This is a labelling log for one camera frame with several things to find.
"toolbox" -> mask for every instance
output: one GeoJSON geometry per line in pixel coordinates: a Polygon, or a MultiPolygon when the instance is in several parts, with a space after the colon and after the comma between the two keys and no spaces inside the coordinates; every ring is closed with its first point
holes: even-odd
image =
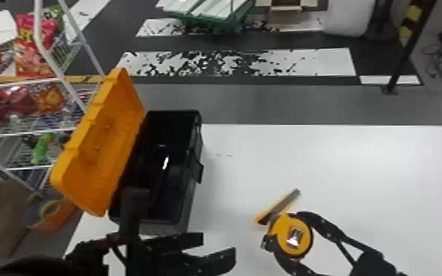
{"type": "Polygon", "coordinates": [[[121,192],[125,186],[134,186],[149,191],[140,233],[186,232],[195,186],[203,172],[200,126],[197,111],[146,114],[108,211],[111,220],[120,222],[121,192]]]}
{"type": "Polygon", "coordinates": [[[140,233],[185,232],[203,173],[201,125],[198,111],[146,114],[126,70],[115,68],[65,144],[50,182],[82,210],[99,217],[108,211],[117,223],[123,191],[146,191],[137,205],[140,233]]]}

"black toolbox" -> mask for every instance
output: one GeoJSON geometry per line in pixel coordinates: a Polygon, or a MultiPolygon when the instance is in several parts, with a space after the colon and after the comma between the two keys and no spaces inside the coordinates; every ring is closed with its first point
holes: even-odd
{"type": "Polygon", "coordinates": [[[196,183],[200,183],[203,141],[198,111],[150,111],[142,122],[118,188],[109,218],[120,223],[123,188],[147,189],[147,210],[140,233],[165,236],[186,232],[196,183]]]}

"yellow toolbox lid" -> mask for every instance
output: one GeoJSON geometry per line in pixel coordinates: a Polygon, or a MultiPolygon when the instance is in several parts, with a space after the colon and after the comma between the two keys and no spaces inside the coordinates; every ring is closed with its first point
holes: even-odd
{"type": "Polygon", "coordinates": [[[82,210],[102,217],[144,116],[144,106],[127,71],[113,69],[58,157],[51,185],[82,210]]]}

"orange container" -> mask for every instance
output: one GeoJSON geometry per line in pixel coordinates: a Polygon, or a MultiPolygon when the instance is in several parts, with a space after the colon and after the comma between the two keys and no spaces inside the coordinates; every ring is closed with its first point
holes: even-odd
{"type": "Polygon", "coordinates": [[[51,185],[82,210],[102,217],[144,116],[127,71],[113,69],[54,165],[51,185]]]}
{"type": "Polygon", "coordinates": [[[76,206],[69,200],[50,201],[40,209],[40,221],[27,227],[38,232],[54,232],[63,226],[75,210],[76,206]]]}

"yellow and black striped pole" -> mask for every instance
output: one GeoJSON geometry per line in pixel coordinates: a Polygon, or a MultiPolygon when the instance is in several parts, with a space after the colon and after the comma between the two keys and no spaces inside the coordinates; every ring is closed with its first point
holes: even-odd
{"type": "Polygon", "coordinates": [[[406,12],[406,18],[402,26],[399,28],[401,36],[410,37],[399,59],[398,65],[389,80],[389,83],[383,90],[384,94],[396,94],[395,88],[402,69],[410,60],[411,53],[418,42],[428,18],[432,14],[433,8],[437,4],[437,0],[412,0],[409,9],[406,12]]]}
{"type": "Polygon", "coordinates": [[[413,30],[420,21],[421,13],[428,4],[427,0],[412,0],[410,6],[406,10],[405,19],[399,28],[400,37],[411,37],[413,30]]]}

